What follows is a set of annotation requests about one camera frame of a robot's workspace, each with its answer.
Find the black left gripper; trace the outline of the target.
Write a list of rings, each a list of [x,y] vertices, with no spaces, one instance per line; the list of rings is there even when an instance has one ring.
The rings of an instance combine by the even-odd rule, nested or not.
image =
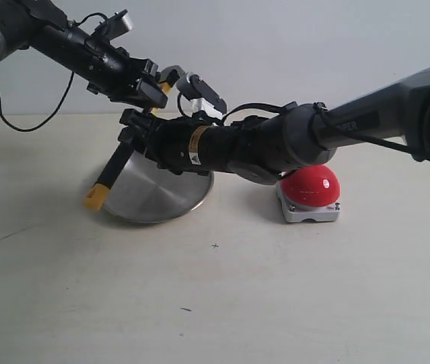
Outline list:
[[[123,48],[79,28],[45,26],[32,38],[32,47],[87,80],[91,93],[112,102],[132,102],[139,108],[164,108],[168,103],[154,61],[131,58]]]

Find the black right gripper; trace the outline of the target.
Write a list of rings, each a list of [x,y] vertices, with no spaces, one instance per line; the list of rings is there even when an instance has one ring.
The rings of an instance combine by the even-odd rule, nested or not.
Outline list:
[[[134,151],[145,152],[145,157],[161,169],[174,174],[234,172],[229,163],[237,131],[231,127],[183,117],[165,120],[134,108],[123,110],[120,124],[126,127],[121,130],[118,142]]]

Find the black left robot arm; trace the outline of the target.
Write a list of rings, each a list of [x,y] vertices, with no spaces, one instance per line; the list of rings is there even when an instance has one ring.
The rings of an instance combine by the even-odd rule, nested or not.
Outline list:
[[[139,108],[164,108],[168,97],[157,80],[157,64],[111,44],[131,28],[127,11],[104,16],[86,33],[51,1],[0,1],[0,62],[33,48],[86,80],[93,94]]]

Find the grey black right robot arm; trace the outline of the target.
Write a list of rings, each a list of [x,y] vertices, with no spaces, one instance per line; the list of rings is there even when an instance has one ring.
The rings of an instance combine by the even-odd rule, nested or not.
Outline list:
[[[322,102],[292,104],[274,117],[251,115],[228,126],[131,110],[121,123],[134,148],[173,174],[217,171],[272,185],[360,143],[430,162],[430,68],[333,109]]]

